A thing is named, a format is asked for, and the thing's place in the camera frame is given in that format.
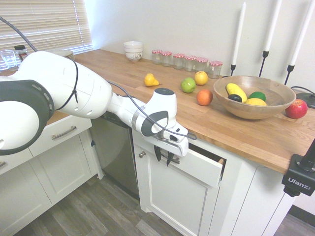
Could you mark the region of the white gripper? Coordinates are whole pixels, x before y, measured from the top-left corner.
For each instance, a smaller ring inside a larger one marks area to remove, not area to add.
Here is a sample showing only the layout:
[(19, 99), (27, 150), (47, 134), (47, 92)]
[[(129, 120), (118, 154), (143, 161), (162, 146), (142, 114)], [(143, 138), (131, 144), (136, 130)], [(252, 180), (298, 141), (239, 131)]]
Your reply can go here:
[(161, 161), (161, 150), (168, 152), (168, 158), (166, 162), (167, 166), (172, 161), (174, 155), (184, 157), (187, 155), (189, 150), (189, 142), (186, 137), (178, 142), (168, 139), (161, 139), (156, 136), (145, 137), (142, 135), (141, 138), (145, 142), (153, 145), (153, 153), (156, 155), (158, 162)]

